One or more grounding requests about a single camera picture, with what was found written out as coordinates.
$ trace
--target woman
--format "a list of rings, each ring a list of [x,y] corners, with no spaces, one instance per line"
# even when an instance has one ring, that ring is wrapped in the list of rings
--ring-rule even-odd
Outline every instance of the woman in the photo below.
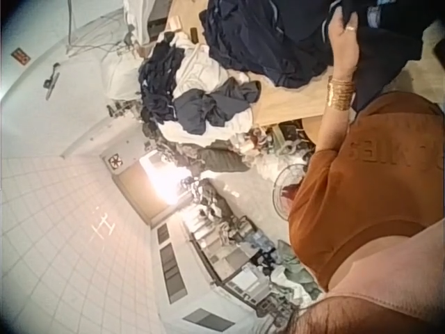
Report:
[[[396,329],[405,330],[406,326],[416,329],[426,320],[423,314],[415,316],[421,313],[416,307],[425,305],[397,299],[397,293],[408,291],[398,283],[406,280],[414,289],[416,281],[410,278],[416,275],[431,275],[438,282],[441,278],[437,268],[442,267],[443,248],[432,251],[436,252],[433,262],[437,267],[426,266],[423,273],[411,272],[410,262],[401,255],[414,256],[416,252],[409,249],[424,251],[432,242],[425,240],[441,238],[443,227],[438,223],[431,227],[432,234],[425,231],[421,242],[409,248],[414,240],[409,237],[444,216],[443,113],[418,95],[388,93],[371,102],[349,127],[352,78],[359,58],[357,27],[356,14],[344,25],[341,8],[336,9],[329,26],[334,71],[326,109],[316,152],[289,215],[290,241],[296,255],[320,286],[332,291],[302,316],[305,320],[298,322],[304,326],[291,322],[288,333],[336,333],[333,328],[347,333],[346,327],[351,333],[399,333]],[[402,251],[399,258],[392,259],[396,247]],[[385,249],[383,256],[361,260]],[[431,252],[424,253],[416,264],[431,262],[426,261]],[[372,268],[378,271],[383,260],[398,271],[382,264],[386,276],[374,275],[379,272]],[[397,265],[402,262],[407,265],[406,272]],[[394,295],[385,294],[385,286],[394,288]],[[375,288],[369,289],[371,296],[366,295],[366,287]],[[407,297],[421,292],[411,293]],[[430,288],[428,296],[434,293],[440,295],[439,283]],[[406,305],[410,311],[400,312]]]

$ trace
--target white tiled wall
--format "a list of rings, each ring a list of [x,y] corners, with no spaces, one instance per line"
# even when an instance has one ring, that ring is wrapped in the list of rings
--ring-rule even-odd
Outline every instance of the white tiled wall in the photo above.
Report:
[[[2,315],[21,333],[164,333],[149,228],[104,163],[50,157],[1,167]]]
[[[273,183],[263,179],[256,168],[244,173],[219,174],[212,183],[235,214],[247,215],[273,241],[289,242],[288,224],[273,207]]]

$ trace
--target gold bangle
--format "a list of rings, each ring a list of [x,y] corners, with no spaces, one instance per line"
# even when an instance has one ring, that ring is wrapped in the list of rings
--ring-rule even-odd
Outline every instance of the gold bangle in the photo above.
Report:
[[[354,83],[329,77],[327,82],[327,105],[336,110],[348,111],[355,92]]]

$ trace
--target fabric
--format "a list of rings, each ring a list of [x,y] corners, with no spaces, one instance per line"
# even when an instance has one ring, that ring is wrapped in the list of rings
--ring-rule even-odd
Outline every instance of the fabric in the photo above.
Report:
[[[174,101],[177,121],[188,133],[203,135],[207,122],[213,127],[224,127],[235,114],[255,103],[260,91],[258,81],[238,85],[234,78],[229,78],[209,94],[203,90],[190,89]]]
[[[209,0],[200,13],[209,55],[225,68],[263,74],[276,86],[304,86],[327,66],[321,30],[298,43],[292,41],[271,4]]]
[[[198,151],[198,159],[204,161],[205,169],[215,173],[234,173],[249,170],[241,155],[229,150],[203,148]]]
[[[356,121],[339,152],[316,152],[289,215],[291,245],[323,289],[352,253],[411,237],[443,216],[444,114],[411,93],[388,93]]]
[[[160,124],[176,120],[173,90],[176,88],[176,71],[184,58],[184,49],[170,46],[174,33],[163,34],[151,56],[139,69],[139,84],[144,107]]]
[[[423,31],[435,20],[434,0],[403,0],[380,3],[376,0],[335,1],[324,24],[324,36],[337,6],[343,8],[343,20],[352,12],[359,15],[357,40],[360,58],[354,73],[356,95],[353,109],[363,110],[378,96],[408,61],[421,58]]]
[[[435,323],[445,312],[444,221],[354,263],[326,298],[351,296]]]
[[[170,46],[184,49],[184,59],[176,72],[176,87],[173,97],[178,98],[190,89],[203,90],[211,93],[222,86],[229,78],[229,73],[217,61],[209,57],[209,47],[195,45],[185,33],[178,32],[170,41]],[[247,75],[240,73],[236,76],[240,83],[249,81]],[[211,145],[216,140],[226,141],[236,134],[246,133],[253,124],[252,111],[248,107],[237,113],[224,127],[213,127],[207,121],[205,133],[195,135],[186,132],[176,121],[159,124],[159,129],[165,138],[175,143],[192,143],[201,147]]]

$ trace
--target fan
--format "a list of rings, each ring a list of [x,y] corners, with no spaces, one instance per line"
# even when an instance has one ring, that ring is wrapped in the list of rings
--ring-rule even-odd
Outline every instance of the fan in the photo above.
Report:
[[[303,177],[306,174],[305,164],[287,166],[278,175],[273,185],[272,201],[278,216],[287,221],[291,206]]]
[[[124,162],[122,161],[122,159],[119,157],[118,154],[114,154],[110,159],[108,159],[108,163],[110,164],[113,170],[118,169],[124,164]]]

